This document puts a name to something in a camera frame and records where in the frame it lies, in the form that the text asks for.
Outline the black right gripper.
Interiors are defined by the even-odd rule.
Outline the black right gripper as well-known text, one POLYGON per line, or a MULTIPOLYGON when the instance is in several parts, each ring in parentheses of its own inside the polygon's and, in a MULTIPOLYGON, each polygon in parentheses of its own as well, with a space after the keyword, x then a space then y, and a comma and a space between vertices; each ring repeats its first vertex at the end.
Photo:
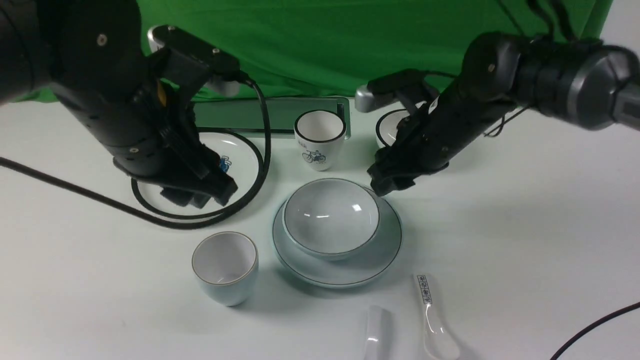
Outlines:
POLYGON ((413 187, 415 179, 444 170, 450 161, 500 118, 515 109, 505 95, 486 96, 469 80, 455 79, 434 101, 400 126, 394 144, 375 155, 368 169, 379 197, 413 187))

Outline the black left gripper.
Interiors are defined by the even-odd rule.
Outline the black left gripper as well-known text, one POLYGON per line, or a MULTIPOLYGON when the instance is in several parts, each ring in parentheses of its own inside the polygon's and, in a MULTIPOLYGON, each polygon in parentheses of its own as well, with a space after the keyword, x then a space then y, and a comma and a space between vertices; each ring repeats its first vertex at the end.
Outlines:
POLYGON ((158 98, 148 75, 105 75, 66 79, 65 107, 112 155, 131 178, 162 187, 160 194, 178 207, 202 209, 211 200, 222 207, 238 191, 223 171, 198 178, 160 133, 169 105, 158 98))

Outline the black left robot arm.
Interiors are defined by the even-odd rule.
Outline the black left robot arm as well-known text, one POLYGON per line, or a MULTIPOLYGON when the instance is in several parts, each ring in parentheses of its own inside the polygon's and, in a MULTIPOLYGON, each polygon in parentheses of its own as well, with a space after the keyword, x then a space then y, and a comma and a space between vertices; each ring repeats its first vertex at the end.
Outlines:
POLYGON ((160 26, 145 54, 135 0, 3 0, 1 103, 48 87, 138 182, 226 205, 238 187, 201 143, 192 98, 210 80, 233 81, 233 55, 178 27, 160 26))

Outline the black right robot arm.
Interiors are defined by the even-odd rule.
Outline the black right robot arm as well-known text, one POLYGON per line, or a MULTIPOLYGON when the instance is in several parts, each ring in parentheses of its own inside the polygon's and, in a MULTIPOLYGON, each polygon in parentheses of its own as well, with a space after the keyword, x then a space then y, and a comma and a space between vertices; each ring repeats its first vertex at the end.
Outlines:
POLYGON ((596 132, 611 125, 639 129, 639 57, 601 39, 561 43, 487 32, 468 46, 459 75, 442 92, 429 70, 404 69, 356 92, 368 113, 400 102, 409 115, 396 140, 368 168, 378 196, 413 187, 450 161, 514 109, 536 111, 596 132))

